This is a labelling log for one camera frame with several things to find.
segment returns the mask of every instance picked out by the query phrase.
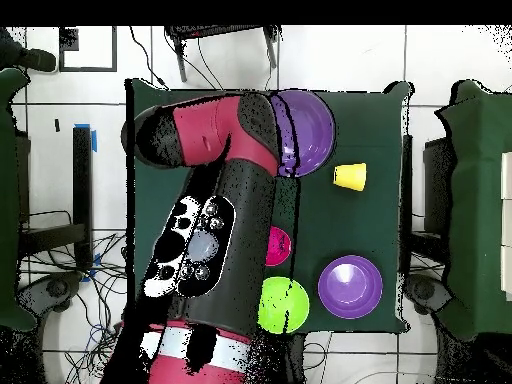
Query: dark green table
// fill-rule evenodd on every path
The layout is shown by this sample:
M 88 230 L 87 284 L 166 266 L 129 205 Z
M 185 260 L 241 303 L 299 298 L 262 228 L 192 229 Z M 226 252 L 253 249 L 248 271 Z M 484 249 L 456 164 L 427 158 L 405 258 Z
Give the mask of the dark green table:
M 156 104 L 200 97 L 211 90 L 157 90 L 134 80 L 135 116 Z M 393 84 L 384 93 L 316 92 L 330 107 L 336 122 L 336 147 L 328 162 L 301 178 L 299 226 L 294 243 L 294 279 L 311 302 L 300 332 L 367 331 L 398 333 L 405 324 L 397 318 L 397 258 L 399 255 L 399 195 L 402 153 L 401 108 L 409 84 Z M 363 192 L 333 185 L 336 165 L 365 162 Z M 139 283 L 150 261 L 155 240 L 181 191 L 187 169 L 158 170 L 135 160 L 135 263 Z M 273 225 L 293 234 L 297 181 L 277 178 Z M 371 260 L 383 278 L 379 305 L 367 316 L 344 320 L 331 315 L 317 295 L 322 270 L 343 255 Z M 290 258 L 267 268 L 267 277 L 290 275 Z
M 512 302 L 501 290 L 501 154 L 512 151 L 512 95 L 483 91 L 473 81 L 438 115 L 445 120 L 457 165 L 446 283 L 454 299 L 438 314 L 453 335 L 512 334 Z

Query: cable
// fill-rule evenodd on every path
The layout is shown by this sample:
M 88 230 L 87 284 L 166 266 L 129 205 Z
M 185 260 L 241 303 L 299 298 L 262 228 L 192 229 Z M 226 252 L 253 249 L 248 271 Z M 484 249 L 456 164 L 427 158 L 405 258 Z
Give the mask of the cable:
M 320 348 L 322 349 L 323 351 L 323 356 L 322 356 L 322 360 L 316 364 L 316 365 L 313 365 L 311 367 L 307 367 L 307 368 L 304 368 L 304 371 L 307 371 L 307 370 L 312 370 L 313 368 L 317 368 L 319 367 L 320 365 L 322 365 L 324 363 L 324 361 L 327 359 L 327 352 L 326 350 L 324 349 L 324 347 L 320 344 L 320 343 L 307 343 L 306 345 L 304 345 L 304 349 L 306 349 L 307 346 L 309 345 L 317 345 L 317 346 L 320 346 Z
M 156 80 L 160 83 L 160 85 L 164 86 L 167 90 L 169 90 L 169 87 L 167 87 L 167 85 L 165 85 L 164 80 L 162 78 L 159 78 L 153 72 L 153 70 L 151 69 L 151 66 L 149 66 L 149 55 L 148 55 L 148 52 L 146 51 L 146 48 L 135 39 L 135 35 L 133 34 L 133 28 L 131 26 L 129 26 L 128 28 L 130 28 L 130 32 L 132 34 L 133 41 L 135 42 L 135 44 L 138 44 L 140 46 L 140 48 L 144 51 L 144 54 L 146 55 L 146 65 L 147 65 L 147 67 L 149 69 L 149 72 L 151 72 L 151 74 L 156 78 Z
M 373 377 L 374 375 L 379 375 L 379 374 L 395 374 L 395 375 L 398 375 L 398 374 L 401 374 L 401 375 L 415 375 L 415 376 L 424 376 L 424 377 L 430 377 L 430 378 L 433 378 L 435 380 L 446 380 L 446 381 L 457 381 L 457 382 L 465 382 L 465 383 L 469 383 L 469 382 L 479 382 L 479 383 L 486 383 L 488 381 L 478 381 L 478 380 L 474 380 L 474 379 L 469 379 L 469 378 L 449 378 L 449 377 L 439 377 L 439 376 L 435 376 L 435 375 L 431 375 L 431 374 L 424 374 L 424 373 L 421 373 L 421 372 L 402 372 L 402 371 L 379 371 L 379 372 L 374 372 L 372 374 L 368 374 L 362 378 L 360 378 L 359 380 L 357 380 L 354 384 L 358 384 L 360 383 L 361 381 L 369 378 L 369 377 Z
M 203 63 L 204 63 L 204 66 L 206 66 L 206 69 L 208 69 L 208 71 L 210 72 L 210 74 L 212 74 L 212 77 L 215 81 L 217 81 L 217 84 L 219 84 L 219 87 L 221 90 L 224 90 L 224 88 L 222 87 L 221 83 L 219 82 L 219 80 L 217 79 L 217 77 L 215 75 L 213 75 L 213 72 L 211 71 L 210 67 L 206 64 L 206 60 L 204 60 L 204 57 L 203 57 L 203 52 L 201 51 L 201 44 L 199 44 L 199 38 L 197 39 L 197 47 L 199 47 L 199 54 L 201 55 L 201 59 L 203 59 Z
M 165 39 L 165 42 L 167 43 L 167 45 L 170 47 L 170 49 L 174 52 L 174 54 L 175 54 L 176 56 L 178 56 L 178 53 L 176 53 L 176 50 L 174 50 L 174 49 L 173 49 L 173 47 L 172 47 L 172 46 L 171 46 L 171 44 L 169 43 L 169 40 L 167 40 L 167 34 L 166 34 L 166 32 L 165 32 L 165 28 L 164 28 L 164 39 Z M 203 77 L 203 78 L 208 82 L 208 84 L 210 84 L 210 86 L 211 86 L 214 90 L 217 90 L 217 88 L 215 88 L 215 86 L 210 82 L 210 80 L 209 80 L 208 78 L 206 78 L 206 77 L 204 76 L 204 74 L 203 74 L 199 69 L 197 69 L 197 68 L 196 68 L 194 65 L 192 65 L 192 64 L 191 64 L 187 59 L 185 59 L 185 57 L 184 57 L 184 56 L 182 56 L 182 58 L 183 58 L 183 60 L 184 60 L 185 62 L 187 62 L 190 66 L 192 66 L 192 68 L 194 68 L 194 69 L 195 69 L 195 70 L 196 70 L 196 71 L 197 71 L 197 72 L 198 72 L 198 73 L 199 73 L 199 74 L 200 74 L 200 75 L 201 75 L 201 76 L 202 76 L 202 77 Z
M 272 63 L 270 62 L 270 55 L 268 54 L 268 49 L 267 49 L 267 57 L 268 57 L 268 63 L 270 64 L 270 75 L 268 76 L 268 80 L 267 80 L 267 83 L 265 84 L 264 91 L 267 91 L 268 83 L 270 81 L 270 78 L 272 78 Z
M 64 211 L 64 210 L 61 210 L 61 211 L 48 211 L 48 212 L 37 212 L 37 213 L 31 213 L 29 214 L 29 216 L 37 216 L 37 215 L 48 215 L 50 213 L 65 213 L 67 216 L 68 216 L 68 220 L 69 220 L 69 223 L 71 224 L 72 221 L 71 221 L 71 215 L 68 211 Z
M 102 244 L 107 241 L 104 249 L 102 249 L 102 254 L 99 255 L 99 258 L 103 259 L 108 252 L 110 252 L 116 245 L 118 245 L 121 240 L 125 238 L 125 236 L 125 234 L 119 236 L 117 233 L 114 233 L 107 237 L 93 240 L 92 244 L 96 246 L 95 249 L 98 247 L 102 248 Z M 54 266 L 58 269 L 63 269 L 66 271 L 78 270 L 76 268 L 75 257 L 69 251 L 67 246 L 63 247 L 65 251 L 64 249 L 51 249 L 50 251 L 47 251 L 49 260 L 43 259 L 38 255 L 32 255 L 32 260 L 36 264 Z M 54 256 L 54 254 L 57 253 L 69 257 L 72 259 L 72 261 L 57 261 Z M 77 294 L 79 301 L 82 303 L 85 309 L 85 320 L 90 326 L 90 332 L 85 345 L 86 352 L 84 352 L 80 359 L 74 360 L 69 352 L 65 352 L 66 360 L 71 365 L 71 370 L 68 374 L 68 377 L 66 378 L 65 384 L 92 384 L 93 377 L 101 378 L 103 368 L 109 357 L 106 351 L 111 351 L 113 349 L 117 339 L 114 330 L 109 328 L 112 322 L 112 312 L 107 303 L 107 300 L 111 292 L 117 294 L 126 294 L 126 292 L 116 291 L 113 289 L 114 285 L 119 279 L 126 279 L 126 273 L 124 272 L 124 267 L 101 261 L 101 259 L 100 264 L 98 266 L 92 267 L 90 270 L 78 270 L 91 279 L 94 289 L 98 295 L 98 318 L 100 323 L 93 323 L 90 314 L 91 306 L 87 305 L 84 298 L 80 294 Z M 98 273 L 103 272 L 107 274 L 108 277 L 102 283 L 98 281 L 97 276 L 94 275 L 92 271 L 96 271 Z M 33 273 L 48 275 L 51 274 L 52 271 L 35 271 Z M 90 349 L 92 343 L 95 343 L 96 345 Z
M 421 259 L 418 255 L 416 255 L 415 253 L 411 253 L 412 256 L 414 256 L 417 260 L 419 260 L 421 263 L 425 264 L 427 268 L 432 268 L 429 264 L 427 264 L 423 259 Z M 439 278 L 443 278 L 443 276 L 441 274 L 439 274 L 437 271 L 433 270 L 432 269 L 432 272 L 434 272 L 435 274 L 437 274 L 439 276 Z

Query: white tile floor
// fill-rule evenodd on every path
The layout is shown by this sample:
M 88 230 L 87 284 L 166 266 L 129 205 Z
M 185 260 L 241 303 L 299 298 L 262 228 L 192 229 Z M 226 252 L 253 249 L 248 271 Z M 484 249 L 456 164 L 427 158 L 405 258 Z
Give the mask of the white tile floor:
M 65 53 L 67 66 L 109 66 L 110 28 L 79 27 L 79 31 L 80 51 Z M 499 28 L 465 26 L 284 26 L 279 72 L 272 72 L 268 88 L 380 92 L 394 81 L 412 82 L 415 94 L 409 132 L 414 137 L 413 212 L 423 215 L 423 146 L 445 135 L 434 111 L 447 104 L 452 85 L 460 79 L 477 79 L 492 90 L 512 85 L 506 41 L 510 37 L 503 37 L 502 32 Z M 29 48 L 58 54 L 57 28 L 14 28 L 12 33 Z M 154 72 L 169 88 L 209 87 L 188 64 L 188 81 L 181 82 L 163 27 L 134 27 L 134 34 L 145 46 Z M 202 39 L 201 51 L 224 88 L 263 89 L 269 78 L 261 30 Z M 187 43 L 186 57 L 216 85 L 196 42 Z M 129 28 L 119 27 L 117 72 L 29 71 L 29 76 L 31 83 L 14 98 L 13 113 L 19 128 L 27 130 L 32 139 L 32 212 L 71 212 L 71 128 L 89 123 L 98 135 L 98 151 L 93 154 L 95 238 L 125 231 L 126 169 L 119 142 L 125 113 L 124 79 L 154 80 L 144 52 L 133 42 Z M 55 131 L 55 119 L 59 119 L 60 132 Z M 62 219 L 46 217 L 44 225 Z M 421 218 L 413 222 L 414 229 L 423 228 Z M 119 250 L 111 253 L 109 261 L 123 264 Z M 118 291 L 125 290 L 124 282 L 116 284 Z M 91 306 L 90 319 L 98 320 L 93 307 L 96 294 L 90 283 L 82 283 L 79 293 Z M 121 294 L 110 297 L 114 321 L 119 319 L 124 302 Z M 308 384 L 431 384 L 437 350 L 432 321 L 416 314 L 407 300 L 403 302 L 403 317 L 411 330 L 400 336 L 310 334 L 307 342 L 319 343 L 329 354 L 320 366 L 306 371 Z M 50 317 L 44 340 L 50 384 L 64 384 L 70 366 L 62 351 L 83 350 L 89 331 L 84 307 L 77 299 L 68 311 Z M 305 366 L 313 366 L 322 361 L 323 353 L 319 346 L 308 345 L 304 357 Z

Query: lime green cup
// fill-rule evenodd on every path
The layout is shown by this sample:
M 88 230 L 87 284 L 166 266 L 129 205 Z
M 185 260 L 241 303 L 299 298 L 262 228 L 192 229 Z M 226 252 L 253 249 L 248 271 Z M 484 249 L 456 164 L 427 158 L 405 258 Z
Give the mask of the lime green cup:
M 304 324 L 308 314 L 309 297 L 297 281 L 287 277 L 263 281 L 258 324 L 264 330 L 272 334 L 293 333 Z

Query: purple plate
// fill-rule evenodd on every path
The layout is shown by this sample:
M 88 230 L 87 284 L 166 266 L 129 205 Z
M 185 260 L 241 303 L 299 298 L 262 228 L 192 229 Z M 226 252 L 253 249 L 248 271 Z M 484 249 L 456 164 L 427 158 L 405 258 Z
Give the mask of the purple plate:
M 368 259 L 343 256 L 322 271 L 318 295 L 333 315 L 346 319 L 360 318 L 378 305 L 382 295 L 382 277 Z
M 300 158 L 295 176 L 302 177 L 322 166 L 334 146 L 334 120 L 327 105 L 317 95 L 302 90 L 280 91 L 272 96 L 271 103 L 282 140 L 279 175 L 291 176 L 296 166 L 293 129 Z

